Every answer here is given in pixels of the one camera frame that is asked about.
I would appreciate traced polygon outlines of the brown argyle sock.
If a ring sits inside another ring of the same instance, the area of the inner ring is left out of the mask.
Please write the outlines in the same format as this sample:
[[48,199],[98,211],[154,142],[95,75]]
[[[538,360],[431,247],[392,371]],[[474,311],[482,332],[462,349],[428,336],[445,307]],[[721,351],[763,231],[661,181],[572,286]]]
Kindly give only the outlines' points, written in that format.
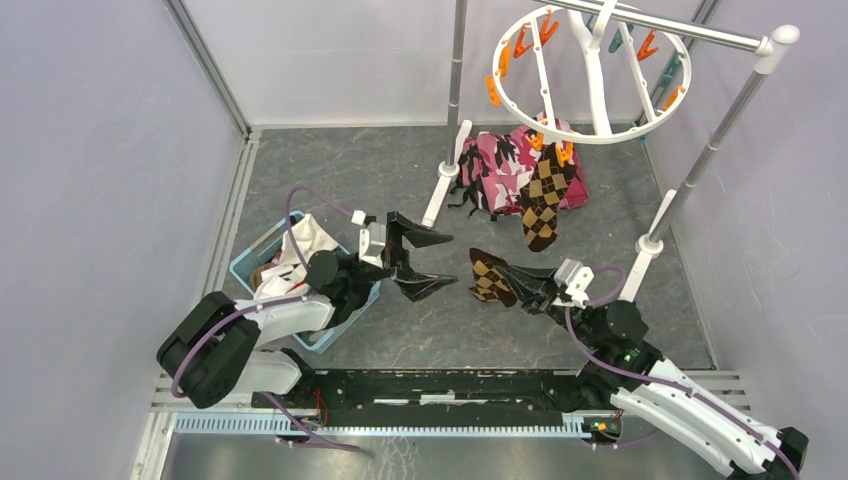
[[474,278],[474,286],[469,289],[471,294],[481,302],[498,301],[507,308],[513,307],[517,297],[497,270],[498,266],[507,266],[507,262],[478,248],[469,249],[469,259]]
[[577,176],[577,166],[568,160],[560,143],[548,145],[533,170],[529,182],[520,189],[522,228],[531,252],[541,252],[557,239],[559,206]]

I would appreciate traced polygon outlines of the white round clip hanger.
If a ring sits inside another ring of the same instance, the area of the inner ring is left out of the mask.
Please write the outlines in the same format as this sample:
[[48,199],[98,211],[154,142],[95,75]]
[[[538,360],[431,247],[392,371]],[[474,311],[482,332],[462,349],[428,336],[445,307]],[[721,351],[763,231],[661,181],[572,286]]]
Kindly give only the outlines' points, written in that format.
[[[495,78],[501,98],[500,106],[505,107],[520,123],[543,133],[547,139],[565,140],[578,144],[619,143],[643,138],[657,129],[671,118],[686,98],[692,82],[692,62],[683,40],[679,35],[672,33],[668,27],[651,27],[648,32],[651,40],[644,43],[640,48],[636,48],[629,30],[629,26],[636,22],[617,18],[619,13],[631,13],[632,11],[631,8],[617,1],[602,1],[590,10],[590,13],[595,16],[595,21],[591,26],[586,24],[583,14],[574,6],[544,6],[517,20],[502,35],[492,58],[490,75]],[[553,88],[549,78],[549,67],[545,59],[544,46],[559,26],[559,21],[554,18],[558,13],[565,15],[565,20],[582,56],[588,88],[590,119],[593,127],[591,134],[575,133],[564,123],[558,123],[555,120],[556,114],[552,99]],[[642,124],[637,124],[619,133],[613,131],[609,117],[601,62],[601,46],[604,36],[609,30],[613,30],[619,35],[621,46],[618,51],[624,55],[629,64],[631,80],[644,112]],[[674,79],[679,81],[677,86],[683,85],[687,88],[686,92],[678,97],[677,102],[665,112],[662,111],[665,103],[658,106],[652,99],[648,81],[642,71],[642,62],[656,52],[652,40],[657,34],[661,34],[670,43],[673,50],[672,57],[675,55],[680,57],[681,66]],[[539,118],[524,112],[516,101],[509,97],[503,83],[509,71],[510,61],[525,53],[531,54],[539,76],[539,95],[542,99],[542,112]]]

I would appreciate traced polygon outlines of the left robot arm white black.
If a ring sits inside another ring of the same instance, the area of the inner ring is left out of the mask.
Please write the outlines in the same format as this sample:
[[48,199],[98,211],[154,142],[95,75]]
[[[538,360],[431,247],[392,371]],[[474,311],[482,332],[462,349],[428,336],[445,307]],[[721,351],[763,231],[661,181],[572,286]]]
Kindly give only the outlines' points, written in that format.
[[156,359],[172,380],[171,393],[198,409],[234,390],[276,393],[290,407],[306,405],[314,381],[289,353],[255,359],[259,347],[301,333],[336,331],[374,303],[374,291],[392,281],[417,302],[456,277],[417,272],[412,248],[453,241],[451,234],[416,223],[396,211],[385,221],[357,210],[355,250],[340,245],[310,214],[284,224],[280,255],[248,300],[221,291],[204,295],[170,336]]

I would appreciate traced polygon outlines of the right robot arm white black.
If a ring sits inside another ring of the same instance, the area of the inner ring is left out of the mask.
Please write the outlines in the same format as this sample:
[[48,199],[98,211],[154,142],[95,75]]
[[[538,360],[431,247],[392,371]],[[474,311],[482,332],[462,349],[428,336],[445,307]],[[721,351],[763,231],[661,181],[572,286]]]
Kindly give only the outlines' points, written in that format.
[[497,261],[492,269],[531,314],[564,327],[587,362],[577,375],[591,408],[631,413],[696,453],[728,479],[797,479],[809,445],[794,427],[777,429],[728,405],[646,341],[626,280],[599,299],[586,289],[594,270],[567,259],[558,268]]

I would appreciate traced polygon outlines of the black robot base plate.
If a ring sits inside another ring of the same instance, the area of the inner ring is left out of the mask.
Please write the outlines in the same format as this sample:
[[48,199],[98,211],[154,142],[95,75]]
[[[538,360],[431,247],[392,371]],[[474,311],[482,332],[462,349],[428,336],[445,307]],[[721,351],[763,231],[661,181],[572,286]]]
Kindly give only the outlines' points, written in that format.
[[614,408],[587,377],[554,369],[317,370],[275,400],[327,427],[548,427]]

